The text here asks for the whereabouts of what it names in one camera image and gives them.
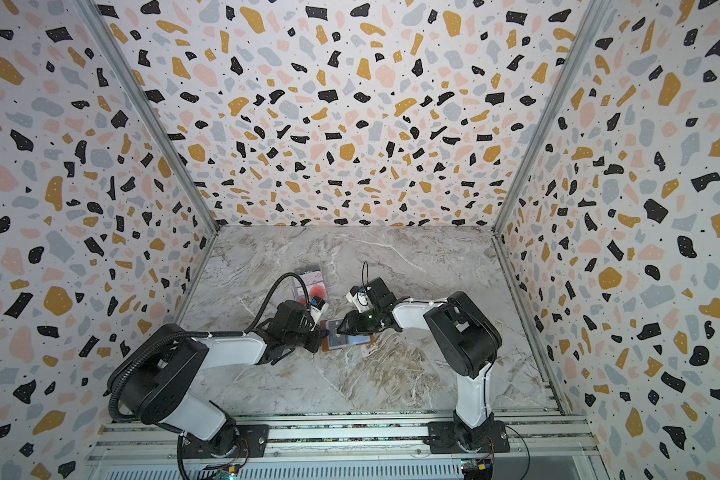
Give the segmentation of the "brown leather card holder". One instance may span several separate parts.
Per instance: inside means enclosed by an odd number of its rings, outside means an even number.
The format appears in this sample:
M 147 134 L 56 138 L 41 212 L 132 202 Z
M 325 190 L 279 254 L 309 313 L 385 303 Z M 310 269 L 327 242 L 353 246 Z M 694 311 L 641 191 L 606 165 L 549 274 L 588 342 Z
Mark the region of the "brown leather card holder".
M 339 319 L 326 320 L 321 326 L 327 331 L 322 340 L 321 349 L 323 352 L 335 351 L 352 346 L 371 344 L 375 341 L 373 336 L 348 336 L 337 331 L 341 321 Z

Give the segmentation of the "black VIP card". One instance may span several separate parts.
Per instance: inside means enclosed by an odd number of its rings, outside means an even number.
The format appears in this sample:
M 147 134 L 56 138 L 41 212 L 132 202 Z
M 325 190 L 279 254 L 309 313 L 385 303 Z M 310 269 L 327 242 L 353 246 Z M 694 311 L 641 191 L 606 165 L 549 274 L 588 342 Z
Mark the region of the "black VIP card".
M 328 350 L 337 350 L 349 346 L 353 346 L 358 340 L 362 340 L 362 337 L 356 336 L 345 336 L 336 333 L 336 327 L 339 325 L 340 320 L 330 320 L 326 322 L 326 329 L 328 330 L 328 336 L 325 339 L 325 344 Z

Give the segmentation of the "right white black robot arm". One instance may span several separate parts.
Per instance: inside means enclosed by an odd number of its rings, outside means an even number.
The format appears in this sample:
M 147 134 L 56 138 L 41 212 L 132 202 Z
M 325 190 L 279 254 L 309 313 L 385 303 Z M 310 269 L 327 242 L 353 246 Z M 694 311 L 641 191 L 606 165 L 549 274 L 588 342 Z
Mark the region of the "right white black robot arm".
M 398 298 L 380 278 L 352 287 L 346 299 L 354 309 L 337 328 L 342 335 L 371 336 L 387 329 L 431 334 L 457 376 L 456 444 L 466 451 L 486 445 L 494 420 L 490 377 L 502 337 L 472 299 L 462 291 L 436 300 Z

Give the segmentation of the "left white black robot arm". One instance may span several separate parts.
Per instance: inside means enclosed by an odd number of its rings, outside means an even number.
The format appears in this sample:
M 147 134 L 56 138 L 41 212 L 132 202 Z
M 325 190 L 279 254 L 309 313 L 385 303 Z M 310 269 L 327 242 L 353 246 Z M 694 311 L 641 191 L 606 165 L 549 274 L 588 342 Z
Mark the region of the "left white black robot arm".
M 274 365 L 297 348 L 317 352 L 326 336 L 318 324 L 325 307 L 320 296 L 306 302 L 286 300 L 272 318 L 248 333 L 163 325 L 110 375 L 110 417 L 177 433 L 184 453 L 197 458 L 262 456 L 266 426 L 239 426 L 220 406 L 194 394 L 191 386 L 204 370 Z

